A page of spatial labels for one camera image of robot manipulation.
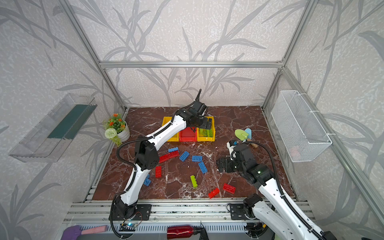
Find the wall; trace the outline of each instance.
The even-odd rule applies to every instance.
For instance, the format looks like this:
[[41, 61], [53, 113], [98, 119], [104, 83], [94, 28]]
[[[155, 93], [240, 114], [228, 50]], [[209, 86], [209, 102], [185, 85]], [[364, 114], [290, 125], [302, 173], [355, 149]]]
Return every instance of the wall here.
[[[0, 238], [52, 239], [82, 201], [108, 141], [101, 121], [119, 111], [56, 1], [0, 1]], [[67, 94], [98, 104], [56, 163], [8, 152]]]
[[[306, 2], [70, 0], [103, 61], [279, 61]], [[129, 106], [183, 105], [199, 88], [200, 99], [210, 106], [261, 105], [275, 73], [230, 68], [109, 70]]]
[[[288, 68], [337, 136], [384, 196], [384, 1], [318, 4]], [[283, 78], [280, 90], [290, 90]], [[267, 108], [272, 132], [278, 135]], [[277, 141], [294, 187], [317, 223], [338, 239], [384, 239], [384, 230], [331, 149], [312, 162], [292, 163]]]

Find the white flower pot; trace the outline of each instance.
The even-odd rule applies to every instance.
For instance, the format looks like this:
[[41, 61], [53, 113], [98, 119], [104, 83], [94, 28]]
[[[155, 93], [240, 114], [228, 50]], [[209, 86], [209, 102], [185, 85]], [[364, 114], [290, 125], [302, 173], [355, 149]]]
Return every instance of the white flower pot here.
[[127, 123], [125, 122], [125, 129], [121, 133], [118, 133], [118, 137], [120, 138], [121, 142], [125, 142], [128, 140], [129, 136], [129, 128], [127, 127]]

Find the red storage bin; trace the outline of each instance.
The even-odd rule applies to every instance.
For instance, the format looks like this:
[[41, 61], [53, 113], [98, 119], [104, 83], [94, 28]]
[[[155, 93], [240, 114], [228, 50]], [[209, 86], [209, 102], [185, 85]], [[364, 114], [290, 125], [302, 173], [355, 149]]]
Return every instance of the red storage bin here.
[[179, 142], [197, 142], [197, 128], [185, 128], [179, 132]]

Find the brown marble tabletop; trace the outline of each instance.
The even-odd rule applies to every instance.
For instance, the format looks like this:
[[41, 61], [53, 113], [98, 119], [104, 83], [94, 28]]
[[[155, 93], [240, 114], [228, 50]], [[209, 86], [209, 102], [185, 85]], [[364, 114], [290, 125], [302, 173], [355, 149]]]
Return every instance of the brown marble tabletop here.
[[[131, 131], [129, 140], [137, 139], [139, 135], [147, 135], [161, 127], [163, 117], [171, 116], [178, 108], [130, 108], [126, 122]], [[195, 199], [208, 198], [215, 188], [220, 189], [216, 197], [247, 197], [260, 192], [246, 182], [238, 173], [219, 173], [216, 160], [229, 155], [226, 143], [236, 139], [235, 129], [250, 128], [254, 141], [268, 145], [274, 156], [281, 185], [290, 196], [294, 196], [288, 182], [281, 160], [277, 154], [271, 134], [265, 122], [259, 106], [249, 107], [209, 107], [207, 116], [215, 118], [216, 138], [214, 142], [167, 142], [159, 150], [159, 156], [168, 153], [168, 149], [178, 147], [180, 155], [188, 151], [190, 156], [182, 162], [179, 157], [159, 164], [162, 176], [155, 178], [155, 169], [150, 172], [149, 187], [143, 185], [139, 199]], [[252, 152], [258, 163], [264, 163], [272, 169], [268, 154], [262, 148]], [[123, 157], [133, 161], [134, 144], [121, 150]], [[208, 172], [202, 174], [198, 163], [192, 162], [192, 155], [203, 156], [203, 161]], [[124, 190], [132, 167], [118, 161], [116, 147], [108, 159], [99, 184], [93, 195], [93, 200], [112, 200], [113, 195]], [[197, 189], [194, 189], [190, 176], [194, 175], [197, 181]], [[236, 188], [234, 194], [225, 192], [224, 183]]]

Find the artificial flower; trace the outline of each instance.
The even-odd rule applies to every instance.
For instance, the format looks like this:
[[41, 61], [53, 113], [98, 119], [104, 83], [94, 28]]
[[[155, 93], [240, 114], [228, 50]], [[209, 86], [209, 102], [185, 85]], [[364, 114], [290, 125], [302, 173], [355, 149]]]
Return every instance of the artificial flower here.
[[105, 130], [105, 133], [104, 133], [105, 137], [109, 139], [116, 137], [117, 134], [118, 133], [114, 128], [108, 128], [107, 130]]

